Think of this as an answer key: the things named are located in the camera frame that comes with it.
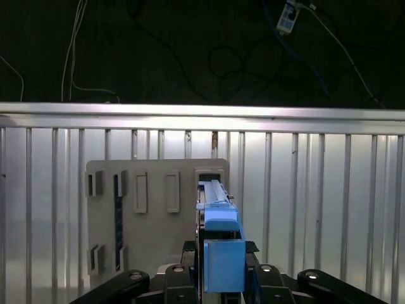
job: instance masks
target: white cable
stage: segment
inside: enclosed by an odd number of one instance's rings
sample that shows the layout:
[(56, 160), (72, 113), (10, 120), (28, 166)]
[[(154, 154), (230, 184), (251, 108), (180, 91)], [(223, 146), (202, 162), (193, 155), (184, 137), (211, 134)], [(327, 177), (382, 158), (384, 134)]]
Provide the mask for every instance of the white cable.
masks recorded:
[(71, 49), (72, 49), (72, 65), (70, 68), (70, 89), (69, 89), (69, 100), (72, 98), (72, 86), (80, 91), (87, 91), (87, 92), (106, 92), (109, 94), (112, 94), (115, 96), (117, 99), (117, 102), (120, 103), (121, 100), (120, 98), (115, 94), (115, 92), (107, 90), (107, 89), (93, 89), (93, 88), (84, 88), (84, 87), (79, 87), (76, 85), (73, 76), (75, 73), (75, 64), (76, 64), (76, 37), (77, 34), (80, 30), (80, 27), (82, 26), (82, 21), (85, 13), (85, 9), (87, 7), (87, 2), (88, 0), (80, 0), (78, 7), (80, 6), (80, 9), (77, 10), (76, 12), (76, 17), (75, 17), (75, 24), (73, 26), (73, 40), (71, 44)]
[(72, 37), (70, 38), (70, 43), (69, 43), (69, 47), (68, 47), (68, 52), (66, 54), (66, 59), (65, 59), (65, 67), (63, 68), (63, 75), (62, 75), (62, 84), (61, 84), (61, 101), (63, 102), (63, 96), (65, 94), (65, 90), (64, 90), (64, 86), (65, 86), (65, 75), (66, 75), (66, 69), (68, 67), (68, 61), (69, 61), (69, 54), (70, 54), (70, 50), (72, 48), (72, 44), (73, 44), (73, 39), (75, 37), (75, 29), (76, 29), (76, 24), (77, 24), (77, 20), (78, 20), (78, 13), (80, 12), (80, 10), (82, 9), (82, 5), (83, 5), (83, 0), (79, 0), (78, 4), (77, 4), (77, 9), (76, 9), (76, 17), (75, 17), (75, 23), (73, 24), (73, 30), (72, 30)]
[(347, 57), (349, 58), (354, 70), (356, 71), (356, 73), (359, 75), (359, 78), (361, 80), (361, 82), (364, 85), (364, 88), (366, 89), (367, 93), (371, 96), (371, 98), (373, 98), (373, 100), (378, 103), (380, 106), (382, 106), (383, 108), (385, 108), (380, 102), (379, 100), (374, 97), (374, 94), (370, 91), (370, 89), (368, 88), (363, 76), (361, 76), (360, 71), (357, 69), (356, 65), (354, 64), (354, 61), (352, 59), (352, 57), (350, 56), (349, 52), (347, 51), (347, 49), (344, 47), (343, 43), (341, 43), (339, 41), (339, 39), (331, 32), (331, 30), (323, 23), (323, 21), (318, 17), (318, 15), (315, 13), (315, 11), (303, 4), (297, 4), (296, 8), (302, 8), (304, 10), (309, 11), (318, 21), (319, 23), (325, 28), (325, 30), (327, 30), (327, 32), (336, 40), (336, 42), (341, 46), (341, 48), (343, 49), (343, 51), (345, 52), (345, 54), (347, 55)]
[(72, 65), (70, 68), (70, 85), (69, 85), (69, 100), (72, 99), (72, 82), (73, 82), (73, 75), (75, 74), (75, 64), (76, 64), (76, 37), (77, 33), (82, 26), (82, 21), (84, 17), (84, 13), (86, 11), (87, 0), (85, 0), (84, 5), (82, 5), (82, 9), (76, 14), (75, 17), (75, 25), (74, 25), (74, 37), (72, 43)]
[(106, 92), (106, 93), (110, 93), (110, 94), (112, 94), (112, 95), (115, 96), (115, 98), (116, 98), (116, 100), (117, 100), (118, 103), (121, 102), (120, 97), (118, 97), (118, 95), (116, 95), (113, 91), (110, 91), (110, 90), (107, 90), (107, 89), (87, 89), (87, 88), (84, 88), (84, 87), (78, 87), (78, 86), (75, 84), (74, 81), (72, 81), (72, 84), (73, 84), (73, 86), (74, 86), (76, 89), (81, 90), (81, 91)]
[(21, 76), (20, 73), (17, 72), (17, 70), (10, 65), (7, 60), (5, 60), (1, 55), (0, 55), (0, 59), (2, 59), (4, 61), (4, 63), (13, 70), (13, 72), (20, 78), (21, 80), (21, 94), (20, 94), (20, 102), (23, 101), (23, 96), (24, 96), (24, 78)]

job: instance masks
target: metal frame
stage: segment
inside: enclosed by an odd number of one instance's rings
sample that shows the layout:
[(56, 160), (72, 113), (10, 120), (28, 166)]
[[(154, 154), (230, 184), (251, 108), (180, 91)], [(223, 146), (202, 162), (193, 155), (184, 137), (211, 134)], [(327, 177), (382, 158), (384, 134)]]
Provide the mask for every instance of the metal frame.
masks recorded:
[(3, 103), (0, 126), (401, 135), (405, 111)]

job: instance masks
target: blue block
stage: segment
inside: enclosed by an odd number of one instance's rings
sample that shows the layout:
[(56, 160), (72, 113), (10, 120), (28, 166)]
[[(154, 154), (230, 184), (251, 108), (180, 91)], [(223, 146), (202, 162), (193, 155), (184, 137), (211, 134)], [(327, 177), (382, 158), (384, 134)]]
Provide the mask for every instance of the blue block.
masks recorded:
[(244, 240), (204, 240), (204, 291), (206, 293), (243, 293), (245, 258)]
[(239, 231), (238, 211), (233, 206), (228, 208), (206, 207), (204, 225), (207, 231)]

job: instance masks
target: blue gripper part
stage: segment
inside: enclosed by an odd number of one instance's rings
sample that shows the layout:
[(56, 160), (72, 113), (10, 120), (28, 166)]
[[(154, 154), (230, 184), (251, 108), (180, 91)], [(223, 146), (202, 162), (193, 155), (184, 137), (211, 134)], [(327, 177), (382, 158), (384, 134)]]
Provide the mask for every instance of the blue gripper part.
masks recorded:
[(205, 195), (205, 201), (197, 204), (197, 210), (204, 210), (204, 229), (240, 235), (235, 239), (204, 240), (204, 292), (243, 293), (246, 242), (238, 210), (217, 180), (199, 182), (198, 187)]
[(217, 180), (199, 182), (200, 189), (204, 189), (205, 204), (204, 225), (206, 231), (238, 231), (238, 210), (228, 199), (228, 193)]

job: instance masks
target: gray bracket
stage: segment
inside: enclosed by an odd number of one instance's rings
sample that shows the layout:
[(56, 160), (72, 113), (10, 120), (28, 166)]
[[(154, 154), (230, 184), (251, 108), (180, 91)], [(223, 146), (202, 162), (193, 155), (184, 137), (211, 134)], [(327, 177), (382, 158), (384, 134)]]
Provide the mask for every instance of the gray bracket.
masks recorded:
[(228, 167), (221, 159), (90, 161), (91, 288), (128, 269), (154, 276), (159, 266), (178, 263), (184, 241), (195, 238), (199, 179), (219, 177), (227, 187)]

